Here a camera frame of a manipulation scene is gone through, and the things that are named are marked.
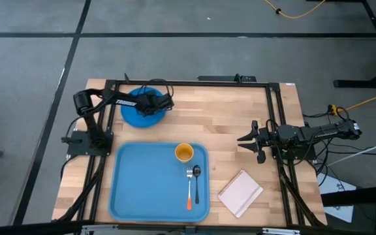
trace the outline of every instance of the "blue plate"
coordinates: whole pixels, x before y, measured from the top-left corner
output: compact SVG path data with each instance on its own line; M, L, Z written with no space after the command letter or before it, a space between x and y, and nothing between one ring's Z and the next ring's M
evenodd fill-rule
M146 87L142 91L138 93L140 88L132 90L129 94L131 95L137 95L137 94L143 94L146 91L154 91L156 92L156 96L161 97L162 93L155 88ZM128 124L132 125L133 127L138 128L147 128L151 127L154 124L158 123L162 118L165 116L166 110L162 110L158 112L155 115L152 116L146 116L143 117L141 114L137 112L137 110L134 107L130 106L121 106L121 115L123 116L124 121L126 121Z
M208 153L190 144L194 156L188 163L175 157L179 143L124 144L117 152L108 211L119 221L200 222L210 210ZM198 165L199 204L195 204L195 177L191 180L192 210L187 210L187 167Z

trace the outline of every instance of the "fork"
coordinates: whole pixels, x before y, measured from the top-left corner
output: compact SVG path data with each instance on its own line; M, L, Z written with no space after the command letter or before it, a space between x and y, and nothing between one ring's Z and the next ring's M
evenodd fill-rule
M188 202L187 210L191 210L191 179L193 178L193 168L187 167L187 177L188 177Z

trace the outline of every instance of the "black cable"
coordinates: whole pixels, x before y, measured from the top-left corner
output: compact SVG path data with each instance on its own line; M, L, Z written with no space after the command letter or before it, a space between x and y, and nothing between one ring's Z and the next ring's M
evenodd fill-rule
M339 118L341 118L342 120L345 120L345 118L340 115L339 109L343 110L346 113L347 118L349 118L349 113L346 111L346 109L344 109L342 107L337 107L336 112L337 112L337 115L339 116Z
M308 145L308 148L307 148L307 151L306 153L304 154L304 156L297 162L297 163L294 163L294 166L300 164L302 161L304 161L304 159L307 157L308 153L310 152L310 149L311 149L311 145L313 144L313 140L314 140L314 137L316 136L316 134L318 134L319 132L321 132L322 130L318 130L316 131L313 136L311 137L311 140L310 140L310 144Z
M169 84L165 79L162 79L162 78L154 78L154 79L151 79L151 80L148 80L147 82L145 82L141 87L140 89L138 90L137 92L137 95L139 95L140 91L143 89L144 87L144 92L146 92L146 88L148 86L149 83L151 82L163 82L163 84L165 85L166 87L166 90L168 91L168 94L173 97L174 96L174 86L172 86L171 84Z
M72 127L73 123L75 123L75 121L78 121L78 119L80 119L80 118L82 118L82 117L79 116L79 117L75 118L73 121L71 121L71 123L69 124L68 129L66 130L65 137L68 137L68 135L69 135L69 131L71 130L71 127Z
M272 120L272 119L268 119L268 120L265 121L265 127L269 130L269 128L268 128L268 123L269 123L270 121L271 121L271 122L274 124L274 126L278 129L278 127L279 127L278 123L277 123L276 121Z
M318 156L320 156L320 154L327 148L327 146L329 145L329 144L331 144L330 142L333 140L333 138L331 138L331 139L329 139L329 142L326 144L325 142L324 142L324 140L322 140L321 142L323 142L323 144L324 144L324 148L320 151L320 153L318 153L317 155L316 155L316 158L318 157Z
M355 154L356 152L336 152L336 151L330 151L330 153L336 153L336 154ZM361 154L376 156L376 153L361 153Z
M78 208L82 204L82 202L87 198L88 194L91 192L93 186L99 181L101 178L101 174L104 170L102 167L105 158L101 158L100 163L98 164L97 170L95 171L94 175L92 176L89 183L82 189L82 192L79 194L78 198L74 201L73 205L69 207L69 209L66 211L66 213L58 219L58 221L70 221L74 214L78 211Z
M60 180L62 180L62 178L63 178L63 171L64 171L64 169L65 169L66 164L68 164L68 162L70 162L70 161L71 161L72 159L74 159L76 156L77 156L77 155L73 155L73 156L71 156L69 159L67 159L67 160L63 163L62 168L61 168L61 170L60 170Z
M328 166L325 165L325 164L322 164L322 163L320 163L320 164L321 164L322 166L321 166L319 169L322 169L322 170L323 170L323 168L326 167L326 173L324 174L323 180L319 183L319 187L324 183L324 181L325 181L326 178L327 178L327 173L329 173L329 168L328 168Z
M349 121L349 113L346 109L342 108L342 107L337 107L336 110L343 110L345 113L346 113L346 118L343 118L339 113L337 113L337 115L342 119L344 120L345 122L342 124L342 126L346 125L346 123Z
M322 151L320 151L320 153L316 157L318 157L324 150L326 150L326 155L324 156L324 159L323 159L323 162L322 162L322 166L316 171L316 175L319 175L321 173L323 167L326 166L326 162L327 162L327 158L328 158L328 154L329 154L328 145L330 144L331 141L332 141L332 139L329 139L328 143L326 144L322 140L322 143L324 144L324 149Z
M305 117L305 118L321 118L321 117L326 116L326 115L328 115L328 112L325 112L323 114L314 114L314 115L303 114L303 117Z
M364 149L360 149L360 148L357 148L357 147L354 147L354 146L348 146L348 145L345 145L345 144L333 144L333 143L330 143L330 144L333 145L333 146L339 146L339 147L349 147L349 148L360 150L360 151L364 151L364 150L367 150L367 149L370 149L370 148L374 148L374 146L370 146L370 147L366 147Z
M317 171L314 164L309 159L306 159L305 161L308 162L308 164L310 164L311 167L313 167L315 172Z
M272 142L274 143L275 147L277 148L278 150L278 156L279 156L279 160L281 160L282 164L284 164L285 166L288 166L288 163L284 163L284 161L282 160L282 155L281 155L281 151L279 149L279 146L277 143L275 143L274 141L270 140L269 142Z
M339 177L338 177L337 174L333 171L332 167L331 167L331 166L327 166L327 167L330 169L330 171L333 173L333 175L334 175L334 176L336 177L336 179L339 181L339 183L340 183L340 185L342 186L343 190L346 191L345 186L342 184L342 181L339 180Z

